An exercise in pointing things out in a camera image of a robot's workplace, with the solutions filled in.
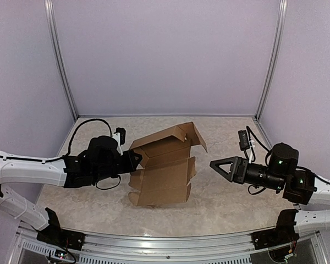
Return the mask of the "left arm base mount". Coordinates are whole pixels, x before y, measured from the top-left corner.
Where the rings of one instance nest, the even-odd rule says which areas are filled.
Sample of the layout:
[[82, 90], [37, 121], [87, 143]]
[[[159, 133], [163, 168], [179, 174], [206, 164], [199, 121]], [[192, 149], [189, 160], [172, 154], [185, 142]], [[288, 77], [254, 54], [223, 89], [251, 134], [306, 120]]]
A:
[[81, 251], [85, 234], [67, 229], [37, 230], [37, 240], [60, 248]]

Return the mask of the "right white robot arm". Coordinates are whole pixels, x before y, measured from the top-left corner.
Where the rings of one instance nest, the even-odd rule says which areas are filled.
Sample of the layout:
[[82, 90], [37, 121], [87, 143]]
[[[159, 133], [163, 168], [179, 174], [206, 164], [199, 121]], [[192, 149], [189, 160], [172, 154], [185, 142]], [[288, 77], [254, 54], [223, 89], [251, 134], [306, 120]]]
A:
[[[278, 143], [268, 151], [267, 158], [265, 166], [235, 156], [211, 161], [210, 167], [229, 182], [275, 190], [294, 204], [330, 206], [330, 180], [299, 166], [298, 150]], [[282, 244], [292, 232], [302, 234], [317, 230], [330, 230], [330, 210], [283, 210], [270, 238], [275, 244]]]

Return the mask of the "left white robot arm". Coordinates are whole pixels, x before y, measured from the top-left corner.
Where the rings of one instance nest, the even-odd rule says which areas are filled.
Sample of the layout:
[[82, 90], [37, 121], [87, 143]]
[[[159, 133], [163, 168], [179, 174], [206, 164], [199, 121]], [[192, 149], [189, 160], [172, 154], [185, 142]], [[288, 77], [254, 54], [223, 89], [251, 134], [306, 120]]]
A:
[[136, 171], [142, 155], [122, 151], [119, 134], [90, 140], [88, 148], [77, 156], [53, 159], [14, 156], [0, 151], [0, 210], [19, 219], [59, 245], [66, 239], [57, 215], [49, 208], [36, 206], [7, 187], [8, 183], [38, 183], [78, 189], [96, 186], [108, 178]]

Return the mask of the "brown cardboard box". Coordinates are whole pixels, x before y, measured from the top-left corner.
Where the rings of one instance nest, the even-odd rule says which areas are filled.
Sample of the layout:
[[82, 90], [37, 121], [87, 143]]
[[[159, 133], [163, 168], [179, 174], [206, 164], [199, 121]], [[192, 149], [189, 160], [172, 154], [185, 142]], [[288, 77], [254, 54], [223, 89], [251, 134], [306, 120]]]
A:
[[205, 140], [193, 122], [174, 125], [136, 139], [130, 146], [142, 155], [141, 169], [130, 173], [128, 198], [134, 206], [162, 206], [188, 201], [196, 175], [191, 148]]

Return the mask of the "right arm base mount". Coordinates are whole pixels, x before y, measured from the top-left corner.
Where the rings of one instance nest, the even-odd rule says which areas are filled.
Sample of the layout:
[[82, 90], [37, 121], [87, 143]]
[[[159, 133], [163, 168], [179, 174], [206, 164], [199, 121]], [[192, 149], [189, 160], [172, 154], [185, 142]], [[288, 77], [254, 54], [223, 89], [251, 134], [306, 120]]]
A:
[[294, 228], [297, 212], [296, 209], [282, 210], [277, 218], [275, 227], [251, 233], [255, 250], [298, 241], [300, 235]]

